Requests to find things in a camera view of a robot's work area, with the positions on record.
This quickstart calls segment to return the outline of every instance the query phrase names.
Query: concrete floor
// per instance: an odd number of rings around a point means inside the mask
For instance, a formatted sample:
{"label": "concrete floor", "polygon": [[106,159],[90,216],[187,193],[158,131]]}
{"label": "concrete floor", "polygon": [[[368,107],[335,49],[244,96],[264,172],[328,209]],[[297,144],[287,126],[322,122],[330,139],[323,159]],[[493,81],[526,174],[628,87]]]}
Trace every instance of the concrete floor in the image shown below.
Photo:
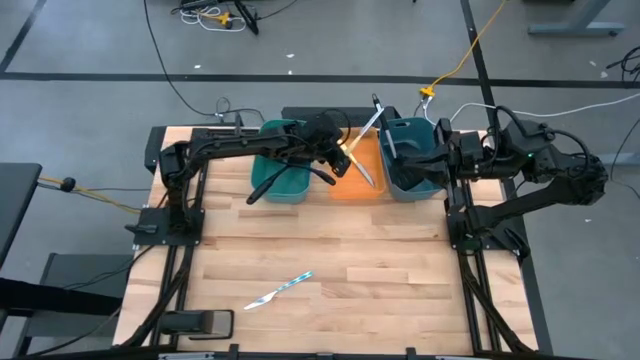
{"label": "concrete floor", "polygon": [[[288,0],[257,2],[267,13]],[[482,26],[496,2],[472,0]],[[177,0],[149,0],[151,21],[170,73],[438,76],[451,70],[469,46],[457,1],[301,0],[249,32],[210,33],[169,15]],[[6,50],[35,1],[0,1],[0,53]],[[481,41],[492,79],[617,80],[604,66],[637,46],[640,19],[634,0],[612,2],[603,20],[625,21],[617,38],[533,38],[526,24],[566,16],[568,4],[511,1]],[[8,72],[160,73],[141,1],[49,0]],[[476,78],[470,61],[457,77]],[[410,116],[418,85],[335,83],[179,83],[184,97],[214,111],[220,96],[234,107],[279,118],[283,106],[370,106],[376,92]],[[550,113],[628,96],[633,90],[494,87],[496,102]],[[433,119],[460,105],[482,102],[478,87],[440,86]],[[549,120],[584,139],[595,153],[617,150],[637,120],[640,100]],[[143,150],[151,126],[207,121],[190,112],[164,82],[0,81],[0,161],[33,161],[43,174],[73,176],[91,187],[145,187]],[[247,116],[249,124],[257,119]],[[486,114],[466,110],[458,128],[484,129]],[[640,133],[626,150],[640,149]],[[616,170],[640,187],[637,169]],[[521,192],[532,190],[525,186]],[[114,193],[139,206],[146,193]],[[634,220],[640,202],[610,183],[592,207],[555,206],[525,216],[554,351],[558,355],[628,359],[640,352],[640,243]],[[135,217],[84,198],[39,189],[27,212],[3,277],[37,282],[50,252],[130,253],[123,228]],[[0,357],[11,354],[20,321],[3,333]],[[79,349],[101,343],[85,342]],[[46,347],[47,344],[34,345]]]}

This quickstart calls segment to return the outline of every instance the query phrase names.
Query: blue handle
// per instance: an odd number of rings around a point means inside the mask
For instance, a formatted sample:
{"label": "blue handle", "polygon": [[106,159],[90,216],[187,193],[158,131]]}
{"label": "blue handle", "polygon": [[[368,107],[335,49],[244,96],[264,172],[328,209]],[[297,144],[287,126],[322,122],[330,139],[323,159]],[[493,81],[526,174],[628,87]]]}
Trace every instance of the blue handle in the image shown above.
{"label": "blue handle", "polygon": [[300,281],[302,281],[302,280],[306,280],[306,279],[310,278],[311,276],[313,276],[313,272],[311,272],[311,271],[307,271],[306,273],[304,273],[304,274],[302,274],[302,275],[298,276],[297,278],[295,278],[295,279],[293,279],[293,280],[289,281],[288,283],[286,283],[286,284],[284,284],[284,285],[280,286],[279,288],[277,288],[277,289],[276,289],[276,291],[278,291],[278,292],[279,292],[279,291],[282,291],[282,290],[284,290],[284,289],[286,289],[286,288],[289,288],[289,287],[291,287],[291,286],[293,286],[293,285],[295,285],[295,284],[299,283],[299,282],[300,282]]}

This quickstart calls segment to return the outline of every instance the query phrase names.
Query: yellow cable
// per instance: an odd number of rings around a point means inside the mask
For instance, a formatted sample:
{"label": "yellow cable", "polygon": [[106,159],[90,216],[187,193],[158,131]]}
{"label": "yellow cable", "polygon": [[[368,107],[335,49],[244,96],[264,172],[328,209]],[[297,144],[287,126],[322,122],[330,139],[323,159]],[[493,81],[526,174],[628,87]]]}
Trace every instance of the yellow cable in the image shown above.
{"label": "yellow cable", "polygon": [[[45,176],[40,177],[38,180],[46,181],[46,182],[50,182],[50,183],[54,183],[54,184],[58,184],[58,185],[62,185],[62,184],[63,184],[62,180],[58,180],[58,179],[54,179],[54,178],[49,178],[49,177],[45,177]],[[98,198],[98,199],[100,199],[100,200],[103,200],[104,202],[109,203],[109,204],[111,204],[111,205],[114,205],[114,206],[116,206],[117,208],[122,209],[122,210],[124,210],[124,211],[126,211],[126,212],[128,212],[128,213],[130,213],[130,214],[140,214],[140,211],[139,211],[139,210],[130,209],[130,208],[128,208],[128,207],[126,207],[126,206],[124,206],[123,204],[121,204],[121,203],[119,203],[119,202],[117,202],[117,201],[115,201],[115,200],[112,200],[112,199],[111,199],[111,198],[109,198],[109,197],[106,197],[106,196],[104,196],[104,195],[102,195],[102,194],[99,194],[99,193],[97,193],[97,192],[91,191],[91,190],[89,190],[89,189],[87,189],[87,188],[84,188],[84,187],[82,187],[82,186],[77,186],[77,185],[76,185],[76,186],[74,187],[74,190],[76,190],[76,191],[78,191],[78,192],[81,192],[81,193],[83,193],[83,194],[85,194],[85,195],[93,196],[93,197],[95,197],[95,198]]]}
{"label": "yellow cable", "polygon": [[493,13],[493,15],[491,16],[491,18],[489,19],[489,21],[487,22],[487,24],[482,28],[482,30],[480,30],[480,33],[478,34],[478,36],[476,36],[476,39],[473,41],[473,43],[471,44],[471,47],[469,48],[469,50],[467,51],[467,53],[464,55],[464,57],[462,58],[462,61],[460,61],[460,63],[458,64],[458,67],[456,67],[453,71],[448,72],[442,76],[440,76],[438,79],[436,79],[436,81],[434,81],[431,85],[429,85],[426,88],[422,88],[420,89],[420,93],[423,96],[431,96],[434,97],[436,96],[436,92],[434,91],[434,88],[436,85],[438,85],[438,83],[440,83],[440,81],[448,78],[451,75],[455,75],[458,71],[460,71],[460,69],[462,69],[462,66],[464,65],[464,63],[467,61],[467,59],[469,59],[469,56],[471,56],[471,52],[473,51],[473,48],[476,47],[476,45],[478,44],[478,41],[480,40],[480,38],[482,37],[482,35],[484,34],[484,32],[489,29],[489,26],[491,26],[491,24],[493,23],[493,21],[496,19],[496,17],[498,16],[498,14],[500,14],[500,12],[502,11],[502,8],[504,7],[504,5],[507,3],[508,0],[502,0],[502,3],[500,4],[500,7],[498,7],[498,9],[496,10],[496,12]]}

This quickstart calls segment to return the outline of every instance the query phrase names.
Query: teal plastic bin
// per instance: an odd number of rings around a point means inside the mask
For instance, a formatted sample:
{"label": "teal plastic bin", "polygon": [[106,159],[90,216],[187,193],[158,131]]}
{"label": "teal plastic bin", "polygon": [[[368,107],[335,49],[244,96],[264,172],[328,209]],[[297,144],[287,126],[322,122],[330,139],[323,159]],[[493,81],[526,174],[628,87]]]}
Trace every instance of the teal plastic bin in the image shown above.
{"label": "teal plastic bin", "polygon": [[[409,118],[388,120],[389,131],[393,138],[393,143],[398,152],[402,149],[411,149],[414,156],[426,155],[435,148],[435,140],[433,139],[433,125],[424,118]],[[415,187],[408,191],[401,190],[391,182],[389,176],[389,168],[393,163],[393,155],[389,147],[389,141],[383,133],[380,133],[380,152],[382,153],[382,161],[384,162],[384,175],[389,184],[391,196],[399,202],[411,202],[416,200],[425,200],[440,191],[440,187],[431,181],[423,180]]]}
{"label": "teal plastic bin", "polygon": [[[262,125],[263,129],[269,129],[285,124],[295,122],[294,120],[270,120]],[[311,166],[311,162],[302,163],[300,165]],[[264,156],[256,156],[253,160],[253,168],[251,169],[251,186],[257,188],[269,176],[275,174],[285,165],[277,161],[270,160]],[[282,204],[298,204],[304,201],[309,192],[309,183],[311,180],[311,172],[299,169],[289,168],[276,179],[273,186],[267,190],[263,198],[272,203]]]}

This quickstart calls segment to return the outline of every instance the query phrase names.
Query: orange plate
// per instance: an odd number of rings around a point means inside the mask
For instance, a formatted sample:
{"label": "orange plate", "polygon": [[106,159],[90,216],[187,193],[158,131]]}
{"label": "orange plate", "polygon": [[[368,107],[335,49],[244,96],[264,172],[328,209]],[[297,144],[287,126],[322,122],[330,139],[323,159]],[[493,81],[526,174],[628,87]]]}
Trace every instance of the orange plate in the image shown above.
{"label": "orange plate", "polygon": [[[342,131],[345,134],[347,133],[346,129],[342,129]],[[351,135],[345,145],[349,146],[359,132],[360,128],[351,129]],[[358,168],[351,164],[347,173],[342,178],[336,179],[336,185],[329,187],[329,196],[336,200],[351,200],[375,199],[383,194],[387,189],[387,182],[384,176],[382,158],[380,157],[380,142],[378,141],[377,129],[369,129],[353,151],[353,156],[367,170],[369,176],[373,179],[375,187],[372,187]]]}

